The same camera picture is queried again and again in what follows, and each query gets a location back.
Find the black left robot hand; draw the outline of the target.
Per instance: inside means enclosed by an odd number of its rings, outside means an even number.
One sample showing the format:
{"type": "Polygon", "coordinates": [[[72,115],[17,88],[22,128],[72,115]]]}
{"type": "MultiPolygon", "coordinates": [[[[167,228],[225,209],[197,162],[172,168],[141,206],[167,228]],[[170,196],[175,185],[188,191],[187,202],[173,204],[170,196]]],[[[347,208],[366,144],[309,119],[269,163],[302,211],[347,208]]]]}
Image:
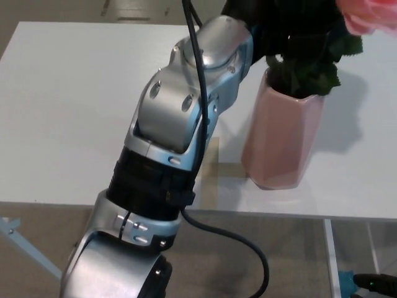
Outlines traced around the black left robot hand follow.
{"type": "Polygon", "coordinates": [[[227,0],[221,14],[246,24],[254,44],[252,63],[274,55],[320,58],[347,35],[335,1],[227,0]]]}

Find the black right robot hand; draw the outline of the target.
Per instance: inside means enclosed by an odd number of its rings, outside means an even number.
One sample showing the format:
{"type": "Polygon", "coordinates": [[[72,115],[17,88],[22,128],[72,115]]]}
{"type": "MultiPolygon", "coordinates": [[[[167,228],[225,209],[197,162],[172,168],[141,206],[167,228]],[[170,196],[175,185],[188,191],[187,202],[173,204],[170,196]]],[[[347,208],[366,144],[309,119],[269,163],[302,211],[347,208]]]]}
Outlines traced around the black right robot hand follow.
{"type": "Polygon", "coordinates": [[[353,282],[360,288],[388,297],[396,297],[396,276],[387,274],[355,274],[353,282]]]}

